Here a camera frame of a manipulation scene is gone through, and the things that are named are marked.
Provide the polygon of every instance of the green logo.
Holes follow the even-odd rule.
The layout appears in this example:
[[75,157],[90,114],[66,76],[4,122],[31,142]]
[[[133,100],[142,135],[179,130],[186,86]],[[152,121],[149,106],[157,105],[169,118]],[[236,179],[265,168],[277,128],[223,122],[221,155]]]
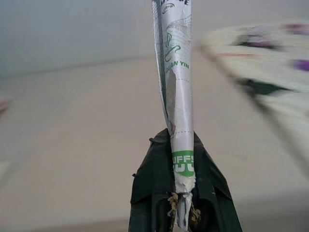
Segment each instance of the green logo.
[[172,155],[174,172],[187,177],[194,176],[193,151],[176,151]]
[[170,59],[172,59],[171,57],[171,52],[177,52],[178,50],[181,49],[181,47],[179,45],[176,46],[171,46],[170,41],[172,40],[172,35],[168,33],[167,38],[166,38],[166,42],[164,43],[165,47],[167,48],[166,54],[164,56],[164,60],[165,62],[169,62]]

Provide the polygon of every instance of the white ceiling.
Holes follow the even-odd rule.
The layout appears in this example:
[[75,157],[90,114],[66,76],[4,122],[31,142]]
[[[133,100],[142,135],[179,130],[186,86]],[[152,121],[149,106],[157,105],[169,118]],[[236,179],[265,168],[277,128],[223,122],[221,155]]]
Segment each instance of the white ceiling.
[[[306,16],[305,0],[194,0],[193,44],[219,27]],[[1,0],[0,77],[154,53],[151,0]]]

